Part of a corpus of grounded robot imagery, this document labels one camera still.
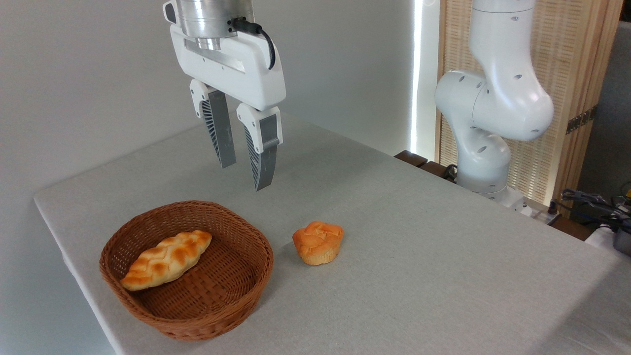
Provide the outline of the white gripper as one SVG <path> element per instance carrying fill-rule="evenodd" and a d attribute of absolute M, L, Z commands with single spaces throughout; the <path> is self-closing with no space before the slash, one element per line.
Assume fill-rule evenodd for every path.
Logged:
<path fill-rule="evenodd" d="M 239 101 L 255 191 L 270 186 L 286 86 L 277 48 L 255 22 L 251 1 L 167 1 L 176 59 L 191 78 L 197 117 L 205 123 L 222 168 L 236 163 L 227 97 Z"/>

